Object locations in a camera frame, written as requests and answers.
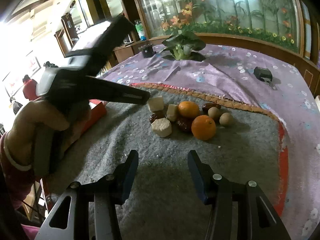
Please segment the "purple tablecloth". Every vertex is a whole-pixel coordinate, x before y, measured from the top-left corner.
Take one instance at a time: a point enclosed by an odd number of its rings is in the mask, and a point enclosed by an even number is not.
[[[160,51],[162,45],[155,46]],[[320,216],[320,114],[299,71],[283,61],[247,49],[207,45],[203,62],[170,61],[160,54],[137,54],[102,78],[121,84],[164,83],[225,96],[273,112],[284,124],[289,152],[289,183],[282,220],[292,239],[307,239]],[[271,84],[253,75],[268,68]]]

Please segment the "framed picture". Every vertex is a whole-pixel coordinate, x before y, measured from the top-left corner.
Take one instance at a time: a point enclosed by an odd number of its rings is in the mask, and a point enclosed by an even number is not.
[[[41,68],[33,51],[28,53],[19,66],[14,67],[2,80],[9,97],[14,96],[23,86],[22,78],[30,78]]]

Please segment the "orange fruit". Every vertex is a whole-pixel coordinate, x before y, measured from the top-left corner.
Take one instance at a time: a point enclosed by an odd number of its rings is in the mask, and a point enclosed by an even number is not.
[[[190,119],[195,119],[200,114],[199,106],[191,101],[182,101],[178,106],[178,110],[179,114]]]
[[[194,137],[206,141],[216,134],[216,124],[209,116],[200,115],[193,120],[191,131]]]

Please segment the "black cube object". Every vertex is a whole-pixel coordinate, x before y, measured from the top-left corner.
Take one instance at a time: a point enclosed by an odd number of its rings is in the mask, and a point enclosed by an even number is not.
[[[268,70],[267,68],[262,68],[262,67],[255,67],[254,71],[253,71],[254,75],[256,76],[257,79],[259,79],[260,81],[272,81],[272,74],[271,71]]]
[[[142,52],[143,58],[152,57],[155,54],[152,48],[152,44],[143,45],[139,48],[139,51]]]

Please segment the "white block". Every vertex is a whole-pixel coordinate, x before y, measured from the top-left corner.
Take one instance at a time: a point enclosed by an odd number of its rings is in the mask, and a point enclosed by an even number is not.
[[[147,103],[150,112],[160,111],[164,108],[162,96],[150,98]]]
[[[178,116],[178,106],[169,104],[168,110],[167,110],[167,119],[171,122],[175,122],[177,120]]]
[[[166,118],[156,119],[151,124],[152,130],[160,137],[166,137],[172,133],[171,123]]]

